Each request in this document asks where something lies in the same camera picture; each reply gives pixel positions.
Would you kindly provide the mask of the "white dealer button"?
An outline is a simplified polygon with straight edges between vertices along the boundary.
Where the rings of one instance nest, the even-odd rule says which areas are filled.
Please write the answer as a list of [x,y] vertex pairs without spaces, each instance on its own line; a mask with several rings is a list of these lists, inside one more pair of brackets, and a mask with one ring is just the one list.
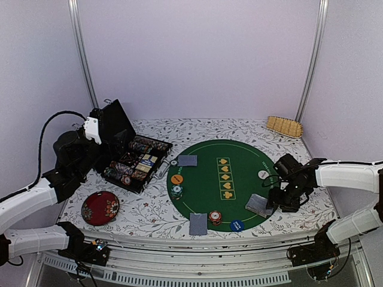
[[269,176],[269,173],[266,170],[260,170],[258,172],[258,177],[262,180],[265,180]]

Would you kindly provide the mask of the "grey playing card deck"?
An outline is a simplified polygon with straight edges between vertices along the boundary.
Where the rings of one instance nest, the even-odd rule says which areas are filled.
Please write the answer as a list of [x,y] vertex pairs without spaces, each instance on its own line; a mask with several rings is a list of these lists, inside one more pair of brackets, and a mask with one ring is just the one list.
[[272,207],[267,207],[268,200],[258,194],[252,194],[245,205],[245,209],[249,210],[264,218],[271,216],[274,213]]

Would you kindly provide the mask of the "red five chip stack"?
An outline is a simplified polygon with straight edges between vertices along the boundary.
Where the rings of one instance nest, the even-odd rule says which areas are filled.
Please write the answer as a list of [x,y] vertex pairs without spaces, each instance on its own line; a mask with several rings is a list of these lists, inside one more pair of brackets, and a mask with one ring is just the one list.
[[120,181],[123,185],[129,186],[132,182],[131,178],[129,175],[122,175],[120,178]]

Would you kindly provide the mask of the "blue small blind button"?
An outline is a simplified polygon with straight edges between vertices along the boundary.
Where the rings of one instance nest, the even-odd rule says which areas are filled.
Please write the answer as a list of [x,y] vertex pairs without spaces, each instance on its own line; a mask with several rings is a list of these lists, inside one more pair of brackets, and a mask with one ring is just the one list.
[[245,224],[239,219],[235,219],[230,223],[230,229],[234,232],[241,232],[245,230]]

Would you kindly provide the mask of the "orange big blind button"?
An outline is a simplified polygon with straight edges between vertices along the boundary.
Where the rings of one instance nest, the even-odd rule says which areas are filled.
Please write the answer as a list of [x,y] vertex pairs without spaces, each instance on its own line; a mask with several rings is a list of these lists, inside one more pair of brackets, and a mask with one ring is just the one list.
[[174,185],[180,185],[183,183],[183,181],[184,181],[184,178],[182,175],[176,174],[171,176],[171,182]]

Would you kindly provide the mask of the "green chip stack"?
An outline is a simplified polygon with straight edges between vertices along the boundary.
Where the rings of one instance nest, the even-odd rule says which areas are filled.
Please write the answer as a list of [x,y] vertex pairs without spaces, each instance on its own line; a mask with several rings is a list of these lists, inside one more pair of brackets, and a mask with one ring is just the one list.
[[174,185],[170,191],[171,199],[179,200],[183,196],[183,187],[180,185]]

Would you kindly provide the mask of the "dealt cards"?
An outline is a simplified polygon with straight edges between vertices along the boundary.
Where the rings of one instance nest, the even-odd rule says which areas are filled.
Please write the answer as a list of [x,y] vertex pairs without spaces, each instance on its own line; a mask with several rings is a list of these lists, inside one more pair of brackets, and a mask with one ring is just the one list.
[[178,166],[180,167],[197,166],[197,155],[179,155]]

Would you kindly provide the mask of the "dealt cards front edge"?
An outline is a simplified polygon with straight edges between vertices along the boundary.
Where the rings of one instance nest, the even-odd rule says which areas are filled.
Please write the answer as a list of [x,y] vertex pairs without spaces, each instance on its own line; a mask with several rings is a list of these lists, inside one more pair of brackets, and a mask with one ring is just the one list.
[[208,224],[206,213],[190,213],[189,235],[204,236],[207,235]]

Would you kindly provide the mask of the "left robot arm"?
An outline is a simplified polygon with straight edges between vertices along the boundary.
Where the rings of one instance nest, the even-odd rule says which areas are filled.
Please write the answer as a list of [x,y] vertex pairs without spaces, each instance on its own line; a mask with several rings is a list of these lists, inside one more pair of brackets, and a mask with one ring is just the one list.
[[57,167],[39,172],[29,186],[1,199],[2,265],[23,254],[53,249],[77,261],[89,254],[84,234],[70,222],[25,230],[19,237],[10,230],[13,224],[34,212],[69,199],[85,183],[101,154],[99,120],[86,117],[80,129],[62,134],[57,142]]

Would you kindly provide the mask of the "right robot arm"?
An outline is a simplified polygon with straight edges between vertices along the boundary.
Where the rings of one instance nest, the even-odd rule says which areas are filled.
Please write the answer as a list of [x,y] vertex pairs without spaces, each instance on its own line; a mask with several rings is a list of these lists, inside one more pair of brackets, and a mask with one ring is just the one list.
[[297,212],[302,195],[310,195],[316,188],[336,191],[364,191],[375,201],[355,212],[326,223],[315,235],[309,255],[323,260],[337,245],[353,236],[382,227],[382,162],[334,161],[313,158],[299,163],[291,154],[283,155],[273,166],[277,177],[286,183],[284,188],[269,190],[266,207],[283,212]]

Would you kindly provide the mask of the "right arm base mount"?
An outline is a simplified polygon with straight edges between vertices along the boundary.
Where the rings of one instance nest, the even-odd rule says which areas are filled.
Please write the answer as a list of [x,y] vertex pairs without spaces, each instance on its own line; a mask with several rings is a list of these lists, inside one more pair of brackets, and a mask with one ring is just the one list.
[[309,276],[316,281],[327,280],[332,275],[340,254],[337,244],[323,240],[315,240],[307,245],[298,244],[287,249],[287,258],[293,267],[327,261],[307,269]]

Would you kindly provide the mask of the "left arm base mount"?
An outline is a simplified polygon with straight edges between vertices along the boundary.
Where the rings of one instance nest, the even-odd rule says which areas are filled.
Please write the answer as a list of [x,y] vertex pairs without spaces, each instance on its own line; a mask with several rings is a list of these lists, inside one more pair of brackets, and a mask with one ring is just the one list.
[[58,255],[78,262],[86,262],[105,267],[110,255],[110,248],[106,240],[96,239],[91,243],[81,242],[77,247],[59,250]]

